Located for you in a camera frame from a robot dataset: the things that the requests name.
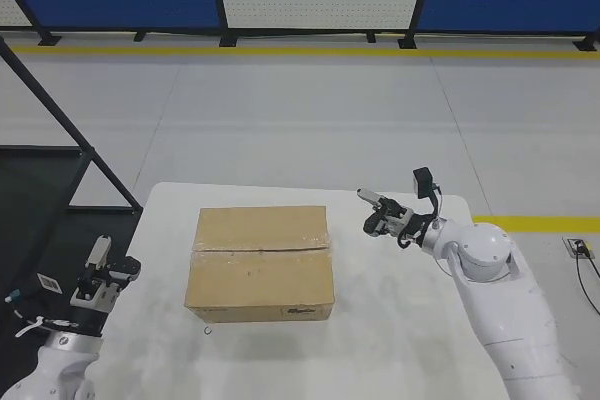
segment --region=white table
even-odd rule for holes
[[[388,193],[420,212],[427,200]],[[202,207],[326,205],[336,302],[323,322],[205,323],[183,306]],[[371,238],[354,192],[161,183],[129,254],[142,272],[87,371],[100,399],[504,400],[451,278],[417,246]],[[443,216],[470,223],[466,202]]]

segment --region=floor outlet box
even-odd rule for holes
[[[569,255],[571,256],[571,258],[576,258],[576,256],[577,256],[577,258],[580,260],[587,259],[587,256],[585,256],[584,254],[576,253],[576,249],[578,248],[576,243],[579,240],[583,241],[584,245],[587,246],[587,248],[589,249],[589,254],[591,255],[591,259],[593,260],[594,258],[596,258],[595,255],[593,254],[593,249],[591,248],[591,245],[586,240],[584,240],[582,238],[563,237],[562,241],[564,242],[564,245],[567,247],[567,252],[569,252]]]

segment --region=white wall panel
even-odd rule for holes
[[[0,26],[30,26],[14,0],[0,0]]]
[[[225,0],[229,28],[407,29],[416,0]]]

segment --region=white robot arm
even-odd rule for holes
[[[101,236],[95,242],[71,297],[68,321],[22,316],[18,304],[31,300],[20,290],[5,299],[14,306],[17,315],[31,323],[16,337],[35,328],[50,330],[51,334],[38,350],[36,369],[7,390],[3,400],[95,399],[93,382],[85,378],[85,370],[98,359],[102,328],[120,292],[140,274],[140,263],[132,257],[126,257],[121,264],[107,264],[110,248],[108,237]],[[52,281],[49,277],[40,279],[43,287]],[[52,291],[59,290],[57,282],[54,286]]]
[[[471,327],[511,400],[577,400],[563,370],[555,319],[514,241],[492,224],[460,226],[440,218],[431,173],[421,168],[414,176],[418,198],[430,198],[434,212],[418,215],[360,189],[358,196],[375,210],[364,231],[395,236],[402,248],[414,241],[435,259],[447,260]],[[505,269],[506,280],[496,280]]]

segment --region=yellow floor line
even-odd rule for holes
[[[12,46],[21,54],[120,55],[120,56],[338,56],[338,57],[456,57],[600,60],[600,52],[581,51],[500,51],[440,49],[363,49],[307,47],[89,47]]]
[[[600,217],[530,217],[476,215],[474,222],[490,222],[507,232],[600,233]]]

